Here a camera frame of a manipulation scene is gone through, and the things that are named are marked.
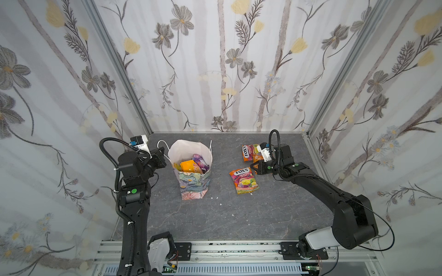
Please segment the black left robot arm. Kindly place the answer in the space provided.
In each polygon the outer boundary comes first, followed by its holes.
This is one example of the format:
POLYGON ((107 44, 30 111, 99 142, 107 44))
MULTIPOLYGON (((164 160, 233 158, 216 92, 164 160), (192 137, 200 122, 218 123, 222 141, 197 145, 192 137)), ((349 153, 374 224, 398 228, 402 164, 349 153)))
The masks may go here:
POLYGON ((149 179, 154 177, 155 170, 166 167, 165 149, 160 147, 148 153, 117 138, 103 138, 99 147, 116 169, 116 213, 124 221, 117 275, 160 276, 161 269, 151 268, 148 259, 147 220, 151 199, 149 179), (132 150, 115 160, 105 148, 108 141, 118 142, 132 150))

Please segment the orange Fox's candy bag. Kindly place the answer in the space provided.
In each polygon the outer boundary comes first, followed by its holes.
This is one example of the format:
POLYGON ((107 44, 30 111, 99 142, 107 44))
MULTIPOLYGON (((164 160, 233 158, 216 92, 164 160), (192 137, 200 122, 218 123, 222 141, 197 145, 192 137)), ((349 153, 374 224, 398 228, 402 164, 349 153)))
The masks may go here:
POLYGON ((182 171, 182 168, 179 163, 173 163, 173 168, 176 169, 177 171, 182 171))

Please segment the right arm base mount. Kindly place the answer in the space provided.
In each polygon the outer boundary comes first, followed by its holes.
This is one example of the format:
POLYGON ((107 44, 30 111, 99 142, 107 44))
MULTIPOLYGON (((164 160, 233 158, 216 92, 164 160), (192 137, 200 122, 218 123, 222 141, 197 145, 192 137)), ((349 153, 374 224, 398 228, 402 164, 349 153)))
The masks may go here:
POLYGON ((327 248, 340 244, 333 235, 332 228, 313 230, 300 235, 298 241, 283 241, 278 253, 284 260, 327 260, 327 248))

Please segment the orange corn chips bag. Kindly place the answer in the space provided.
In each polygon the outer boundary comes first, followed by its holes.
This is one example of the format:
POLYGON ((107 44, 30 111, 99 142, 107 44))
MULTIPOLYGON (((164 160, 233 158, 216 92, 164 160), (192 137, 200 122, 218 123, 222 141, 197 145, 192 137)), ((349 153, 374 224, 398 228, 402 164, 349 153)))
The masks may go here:
POLYGON ((253 154, 253 162, 256 163, 258 161, 263 161, 264 157, 262 156, 261 153, 258 154, 253 154))

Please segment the yellow mango gummy bag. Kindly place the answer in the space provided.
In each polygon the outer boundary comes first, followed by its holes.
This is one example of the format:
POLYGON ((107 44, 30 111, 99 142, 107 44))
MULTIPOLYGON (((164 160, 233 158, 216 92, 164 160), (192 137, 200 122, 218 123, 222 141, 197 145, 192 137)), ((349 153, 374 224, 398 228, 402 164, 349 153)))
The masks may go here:
POLYGON ((180 163, 180 166, 182 172, 202 174, 200 167, 193 160, 183 161, 180 163))

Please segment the floral white paper bag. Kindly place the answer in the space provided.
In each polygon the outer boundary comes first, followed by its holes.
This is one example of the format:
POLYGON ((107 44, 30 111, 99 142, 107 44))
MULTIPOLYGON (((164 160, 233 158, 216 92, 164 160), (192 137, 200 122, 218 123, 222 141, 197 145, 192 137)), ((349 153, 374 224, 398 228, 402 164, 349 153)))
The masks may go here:
POLYGON ((172 165, 180 186, 182 200, 202 199, 208 192, 213 163, 212 146, 201 142, 177 140, 171 146, 160 140, 157 147, 165 146, 165 158, 172 165))

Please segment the purple Fox's candy bag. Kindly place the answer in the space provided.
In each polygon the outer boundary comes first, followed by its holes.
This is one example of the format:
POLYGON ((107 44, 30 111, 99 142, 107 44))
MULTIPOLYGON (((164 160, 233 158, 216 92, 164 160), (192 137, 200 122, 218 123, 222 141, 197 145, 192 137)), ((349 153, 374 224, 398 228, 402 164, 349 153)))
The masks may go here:
POLYGON ((208 163, 201 155, 194 154, 192 160, 200 167, 202 174, 205 174, 209 170, 208 163))

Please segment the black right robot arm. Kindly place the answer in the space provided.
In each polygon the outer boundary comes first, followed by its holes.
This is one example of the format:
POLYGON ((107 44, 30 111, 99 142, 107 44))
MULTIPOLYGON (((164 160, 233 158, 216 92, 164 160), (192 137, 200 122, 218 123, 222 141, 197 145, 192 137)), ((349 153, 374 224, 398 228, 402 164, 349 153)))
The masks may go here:
POLYGON ((344 247, 351 250, 376 237, 379 233, 370 200, 364 195, 355 196, 321 178, 302 162, 296 162, 288 145, 280 142, 280 133, 274 129, 272 141, 257 145, 262 159, 252 164, 258 174, 278 176, 280 181, 297 185, 320 200, 333 214, 331 226, 306 232, 298 238, 297 250, 307 257, 327 247, 344 247))

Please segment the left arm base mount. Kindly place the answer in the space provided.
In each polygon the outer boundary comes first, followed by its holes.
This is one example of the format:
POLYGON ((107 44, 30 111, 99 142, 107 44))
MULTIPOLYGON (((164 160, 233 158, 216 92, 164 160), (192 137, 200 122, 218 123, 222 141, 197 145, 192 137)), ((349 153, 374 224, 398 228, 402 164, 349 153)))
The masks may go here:
POLYGON ((175 243, 173 235, 167 231, 152 236, 147 249, 150 268, 160 271, 165 261, 190 261, 192 243, 175 243))

